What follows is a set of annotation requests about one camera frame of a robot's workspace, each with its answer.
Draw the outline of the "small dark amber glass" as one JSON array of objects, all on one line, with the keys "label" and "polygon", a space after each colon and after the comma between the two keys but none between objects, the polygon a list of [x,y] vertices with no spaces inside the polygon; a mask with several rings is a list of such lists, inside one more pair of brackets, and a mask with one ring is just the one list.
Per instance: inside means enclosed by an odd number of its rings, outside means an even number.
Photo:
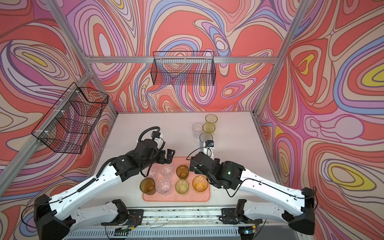
[{"label": "small dark amber glass", "polygon": [[180,180],[186,180],[189,176],[189,168],[186,165],[180,165],[176,169],[176,174]]}]

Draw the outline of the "clear faceted glass tumbler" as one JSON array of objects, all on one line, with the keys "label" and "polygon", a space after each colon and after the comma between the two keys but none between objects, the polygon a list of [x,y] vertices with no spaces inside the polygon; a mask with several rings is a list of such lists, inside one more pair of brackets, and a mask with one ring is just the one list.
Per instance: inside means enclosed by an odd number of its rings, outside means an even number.
[{"label": "clear faceted glass tumbler", "polygon": [[156,180],[158,178],[158,170],[155,167],[152,167],[148,173],[148,178]]}]

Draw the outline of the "dark olive dotted glass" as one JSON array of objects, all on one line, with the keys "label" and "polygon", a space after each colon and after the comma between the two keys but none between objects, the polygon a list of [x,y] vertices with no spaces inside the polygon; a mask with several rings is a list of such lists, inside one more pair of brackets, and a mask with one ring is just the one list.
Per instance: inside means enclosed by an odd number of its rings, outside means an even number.
[{"label": "dark olive dotted glass", "polygon": [[145,178],[140,183],[140,190],[145,195],[153,195],[156,193],[156,183],[152,178]]}]

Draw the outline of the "pink plastic tray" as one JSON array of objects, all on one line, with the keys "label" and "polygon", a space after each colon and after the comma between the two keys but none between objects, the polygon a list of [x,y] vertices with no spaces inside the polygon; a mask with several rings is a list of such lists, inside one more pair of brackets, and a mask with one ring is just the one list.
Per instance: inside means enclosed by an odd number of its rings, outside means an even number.
[{"label": "pink plastic tray", "polygon": [[[186,165],[187,167],[190,166],[190,161],[188,161],[185,157],[176,157],[173,159],[172,164],[174,165],[175,173],[174,175],[169,178],[172,182],[172,189],[167,194],[159,194],[157,191],[153,195],[145,195],[142,193],[143,200],[146,202],[191,202],[191,203],[198,203],[198,202],[207,202],[211,198],[211,192],[210,187],[204,191],[204,192],[198,192],[193,188],[193,179],[196,176],[199,176],[198,174],[195,174],[193,172],[189,172],[189,176],[186,179],[189,182],[190,188],[189,191],[186,194],[178,194],[175,185],[177,181],[180,179],[178,178],[176,174],[176,169],[180,165]],[[160,174],[160,164],[155,164],[153,167],[157,168],[158,170],[158,178],[167,178]]]}]

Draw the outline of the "clear glass tumbler front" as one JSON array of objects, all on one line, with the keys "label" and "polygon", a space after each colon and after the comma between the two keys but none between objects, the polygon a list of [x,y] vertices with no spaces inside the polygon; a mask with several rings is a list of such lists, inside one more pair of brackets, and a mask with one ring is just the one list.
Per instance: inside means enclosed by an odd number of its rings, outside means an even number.
[{"label": "clear glass tumbler front", "polygon": [[169,178],[159,178],[155,181],[156,191],[159,194],[167,194],[172,189],[172,182]]}]

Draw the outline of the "green glass tumbler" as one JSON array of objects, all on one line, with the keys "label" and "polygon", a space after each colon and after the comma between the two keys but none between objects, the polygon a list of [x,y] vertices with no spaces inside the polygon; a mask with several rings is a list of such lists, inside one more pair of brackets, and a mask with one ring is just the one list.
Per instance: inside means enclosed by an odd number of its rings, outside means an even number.
[{"label": "green glass tumbler", "polygon": [[179,180],[175,185],[175,189],[178,194],[186,194],[189,191],[190,185],[187,180]]}]

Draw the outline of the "clear glass small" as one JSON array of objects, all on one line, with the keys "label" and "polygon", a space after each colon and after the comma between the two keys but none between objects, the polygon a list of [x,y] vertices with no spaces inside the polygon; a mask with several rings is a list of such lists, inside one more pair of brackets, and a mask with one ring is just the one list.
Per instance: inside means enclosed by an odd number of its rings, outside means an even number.
[{"label": "clear glass small", "polygon": [[203,132],[203,124],[202,123],[194,123],[192,125],[192,131],[194,138],[199,138],[200,134]]}]

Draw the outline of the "blue textured tall glass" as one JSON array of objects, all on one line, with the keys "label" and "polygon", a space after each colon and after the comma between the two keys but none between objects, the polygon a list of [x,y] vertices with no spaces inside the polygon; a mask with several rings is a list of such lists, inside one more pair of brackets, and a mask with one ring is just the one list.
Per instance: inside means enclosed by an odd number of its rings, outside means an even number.
[{"label": "blue textured tall glass", "polygon": [[200,141],[200,147],[208,147],[211,148],[214,143],[213,143],[213,136],[210,133],[203,132],[199,136],[199,141]]}]

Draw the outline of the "yellow tall glass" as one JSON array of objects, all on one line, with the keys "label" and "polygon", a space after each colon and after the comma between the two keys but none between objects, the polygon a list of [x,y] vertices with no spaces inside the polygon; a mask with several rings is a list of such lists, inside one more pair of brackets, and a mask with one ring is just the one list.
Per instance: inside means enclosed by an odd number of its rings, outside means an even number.
[{"label": "yellow tall glass", "polygon": [[203,131],[205,133],[213,135],[216,130],[216,126],[212,123],[204,123],[203,124]]}]

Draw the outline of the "yellow-green tall glass back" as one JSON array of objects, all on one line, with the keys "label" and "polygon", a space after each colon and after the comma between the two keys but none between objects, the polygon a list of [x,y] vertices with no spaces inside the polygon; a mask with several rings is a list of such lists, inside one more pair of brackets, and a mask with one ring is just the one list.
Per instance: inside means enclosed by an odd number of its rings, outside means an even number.
[{"label": "yellow-green tall glass back", "polygon": [[208,114],[206,115],[205,120],[207,123],[210,123],[216,126],[218,122],[218,117],[215,114]]}]

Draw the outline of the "amber glass tumbler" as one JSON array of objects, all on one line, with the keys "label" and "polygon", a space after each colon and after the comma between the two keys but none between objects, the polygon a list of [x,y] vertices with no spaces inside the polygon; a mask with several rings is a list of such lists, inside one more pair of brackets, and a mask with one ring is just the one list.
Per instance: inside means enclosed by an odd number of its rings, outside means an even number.
[{"label": "amber glass tumbler", "polygon": [[204,192],[209,186],[205,176],[199,175],[193,179],[193,188],[198,192]]}]

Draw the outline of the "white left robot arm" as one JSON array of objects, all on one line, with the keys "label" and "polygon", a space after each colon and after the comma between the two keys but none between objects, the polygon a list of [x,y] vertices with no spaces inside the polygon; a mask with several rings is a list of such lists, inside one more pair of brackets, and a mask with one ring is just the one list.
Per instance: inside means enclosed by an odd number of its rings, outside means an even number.
[{"label": "white left robot arm", "polygon": [[134,150],[107,160],[99,171],[78,185],[52,197],[35,200],[34,222],[41,240],[62,240],[69,233],[98,224],[123,225],[130,217],[122,200],[83,209],[103,191],[134,177],[153,164],[170,164],[175,151],[164,150],[163,140],[145,139]]}]

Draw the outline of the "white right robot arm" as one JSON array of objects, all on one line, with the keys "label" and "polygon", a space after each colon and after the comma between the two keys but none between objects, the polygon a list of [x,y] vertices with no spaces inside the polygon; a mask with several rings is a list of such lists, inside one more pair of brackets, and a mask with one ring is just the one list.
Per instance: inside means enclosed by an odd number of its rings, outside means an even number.
[{"label": "white right robot arm", "polygon": [[243,222],[258,219],[281,221],[305,235],[315,233],[316,188],[288,188],[266,180],[235,162],[220,162],[203,152],[190,158],[190,171],[207,178],[210,185],[235,193],[246,192],[271,203],[269,207],[240,199],[235,210]]}]

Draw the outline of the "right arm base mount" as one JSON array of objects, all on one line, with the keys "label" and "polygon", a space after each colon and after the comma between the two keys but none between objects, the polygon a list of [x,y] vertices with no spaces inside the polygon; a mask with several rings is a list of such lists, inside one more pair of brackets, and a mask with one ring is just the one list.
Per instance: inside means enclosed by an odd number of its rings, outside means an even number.
[{"label": "right arm base mount", "polygon": [[240,199],[235,208],[222,208],[219,221],[226,225],[237,225],[240,223],[260,225],[263,222],[262,219],[251,220],[245,216],[245,203],[247,203],[247,200]]}]

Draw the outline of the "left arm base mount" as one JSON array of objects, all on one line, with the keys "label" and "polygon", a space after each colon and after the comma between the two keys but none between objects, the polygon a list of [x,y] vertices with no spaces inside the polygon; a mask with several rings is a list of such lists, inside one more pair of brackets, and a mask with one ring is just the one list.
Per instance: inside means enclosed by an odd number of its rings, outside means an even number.
[{"label": "left arm base mount", "polygon": [[112,220],[101,223],[102,226],[137,227],[142,224],[143,209],[128,209],[120,199],[113,200],[111,204],[117,209],[117,215]]}]

